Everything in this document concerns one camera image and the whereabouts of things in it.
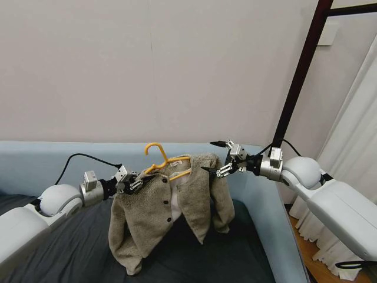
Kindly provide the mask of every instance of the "hanger hook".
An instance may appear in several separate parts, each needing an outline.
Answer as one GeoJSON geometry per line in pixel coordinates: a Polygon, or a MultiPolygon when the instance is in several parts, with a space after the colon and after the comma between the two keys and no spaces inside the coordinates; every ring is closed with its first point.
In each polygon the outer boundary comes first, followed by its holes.
{"type": "Polygon", "coordinates": [[[156,164],[152,164],[152,166],[150,168],[147,169],[147,171],[145,171],[146,173],[149,173],[151,172],[153,169],[156,169],[156,168],[163,168],[166,166],[166,164],[168,163],[168,158],[166,156],[166,153],[163,149],[163,146],[161,145],[161,143],[149,143],[145,146],[145,149],[144,149],[144,154],[145,155],[148,155],[148,149],[151,147],[151,146],[157,146],[160,151],[161,151],[161,154],[164,158],[164,162],[162,162],[162,164],[160,165],[156,165],[156,164]]]}

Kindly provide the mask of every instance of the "black cable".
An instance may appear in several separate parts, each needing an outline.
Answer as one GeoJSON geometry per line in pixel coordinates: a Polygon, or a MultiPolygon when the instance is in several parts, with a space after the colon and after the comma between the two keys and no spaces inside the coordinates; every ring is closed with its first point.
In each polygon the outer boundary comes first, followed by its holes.
{"type": "MultiPolygon", "coordinates": [[[[279,139],[279,140],[282,140],[283,142],[286,142],[292,149],[293,151],[298,155],[298,156],[302,156],[297,149],[295,149],[295,147],[287,140],[285,139],[279,139]]],[[[273,143],[270,143],[268,146],[266,146],[264,149],[262,149],[260,152],[258,152],[256,155],[252,156],[250,159],[254,159],[256,158],[257,156],[260,156],[262,153],[264,153],[267,149],[269,149],[271,146],[272,146],[273,143]]]]}
{"type": "Polygon", "coordinates": [[[92,159],[94,159],[94,160],[96,160],[96,161],[99,161],[99,162],[105,163],[105,164],[107,164],[107,165],[110,165],[110,166],[116,167],[116,168],[118,168],[118,169],[122,166],[122,164],[112,164],[112,163],[110,163],[110,162],[106,162],[105,160],[102,160],[102,159],[96,158],[96,157],[91,156],[91,155],[87,155],[87,154],[85,154],[85,153],[75,153],[75,154],[72,154],[72,155],[68,158],[68,160],[67,160],[67,162],[66,162],[66,164],[65,164],[65,166],[64,166],[64,169],[63,169],[63,171],[61,172],[61,174],[60,174],[60,176],[59,176],[59,179],[56,181],[55,185],[59,184],[59,181],[60,181],[60,179],[63,177],[64,172],[65,172],[65,170],[67,169],[67,166],[68,166],[68,164],[69,164],[71,158],[74,157],[74,156],[78,156],[78,155],[92,158],[92,159]]]}
{"type": "Polygon", "coordinates": [[[286,142],[292,149],[293,149],[293,151],[298,155],[298,156],[302,156],[298,151],[297,151],[297,149],[295,149],[295,147],[294,146],[292,146],[292,144],[289,142],[289,141],[287,141],[287,140],[285,140],[285,139],[282,139],[282,141],[283,142],[286,142]]]}

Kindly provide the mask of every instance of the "light blue bed frame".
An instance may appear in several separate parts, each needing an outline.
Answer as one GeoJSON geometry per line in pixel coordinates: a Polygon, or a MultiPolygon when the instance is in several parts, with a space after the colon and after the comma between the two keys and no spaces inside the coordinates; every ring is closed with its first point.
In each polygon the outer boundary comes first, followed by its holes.
{"type": "MultiPolygon", "coordinates": [[[[39,196],[53,185],[69,155],[86,153],[112,163],[122,163],[141,171],[152,163],[162,163],[156,147],[144,155],[141,143],[51,143],[0,141],[0,193],[39,196]]],[[[210,144],[163,143],[168,157],[180,154],[213,152],[224,161],[227,150],[210,144]]],[[[245,146],[249,153],[259,146],[245,146]]],[[[60,183],[78,186],[85,171],[94,170],[99,179],[109,179],[114,168],[86,157],[73,157],[60,183]]],[[[259,238],[278,283],[309,282],[295,236],[276,184],[252,173],[228,177],[233,199],[249,210],[259,238]]]]}

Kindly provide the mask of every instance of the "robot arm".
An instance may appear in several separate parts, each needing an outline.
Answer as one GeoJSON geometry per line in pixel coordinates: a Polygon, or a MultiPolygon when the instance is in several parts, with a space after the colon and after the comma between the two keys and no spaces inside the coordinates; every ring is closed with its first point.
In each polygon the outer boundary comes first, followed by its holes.
{"type": "Polygon", "coordinates": [[[283,182],[353,253],[366,261],[377,261],[377,206],[353,187],[333,179],[317,161],[299,156],[283,164],[280,148],[273,147],[267,157],[262,155],[263,151],[249,155],[242,145],[231,140],[211,144],[228,148],[226,165],[215,171],[202,167],[204,170],[218,178],[236,171],[251,171],[256,176],[283,182]]]}
{"type": "Polygon", "coordinates": [[[98,180],[94,171],[84,173],[80,189],[54,185],[21,208],[0,217],[0,278],[15,268],[45,238],[82,207],[88,207],[117,193],[133,194],[154,176],[137,178],[138,174],[120,166],[111,180],[98,180]]]}

